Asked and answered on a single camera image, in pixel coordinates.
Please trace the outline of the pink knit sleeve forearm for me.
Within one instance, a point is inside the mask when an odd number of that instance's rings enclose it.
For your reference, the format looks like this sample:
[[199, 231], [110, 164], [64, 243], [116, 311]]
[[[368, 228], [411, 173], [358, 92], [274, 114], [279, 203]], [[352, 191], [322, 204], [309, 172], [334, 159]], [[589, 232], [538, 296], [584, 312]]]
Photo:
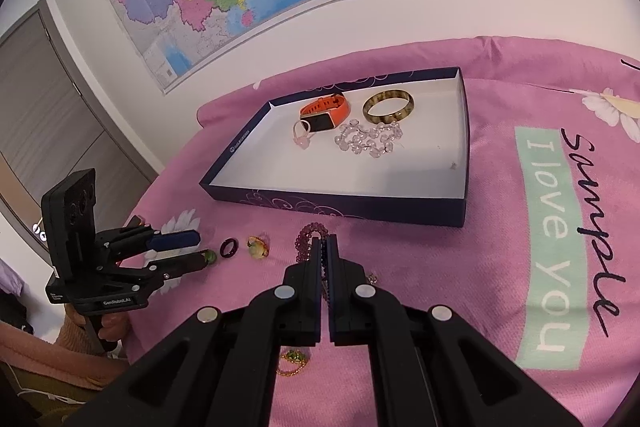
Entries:
[[76, 387], [101, 390], [129, 369], [126, 359], [99, 355], [86, 329], [87, 319], [65, 306], [63, 325], [54, 343], [1, 323], [1, 361], [14, 369], [53, 378]]

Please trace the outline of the person's left hand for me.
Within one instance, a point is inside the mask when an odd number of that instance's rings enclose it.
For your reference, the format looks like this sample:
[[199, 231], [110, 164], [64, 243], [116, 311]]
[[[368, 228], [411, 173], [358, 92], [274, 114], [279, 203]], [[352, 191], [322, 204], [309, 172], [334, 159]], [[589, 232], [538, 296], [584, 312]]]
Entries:
[[[75, 343], [82, 341], [88, 343], [92, 340], [89, 332], [91, 323], [72, 305], [65, 306], [65, 324], [63, 329], [68, 338], [73, 338]], [[93, 327], [94, 335], [101, 340], [117, 343], [123, 340], [129, 331], [130, 321], [127, 313], [112, 313], [101, 317], [101, 326]]]

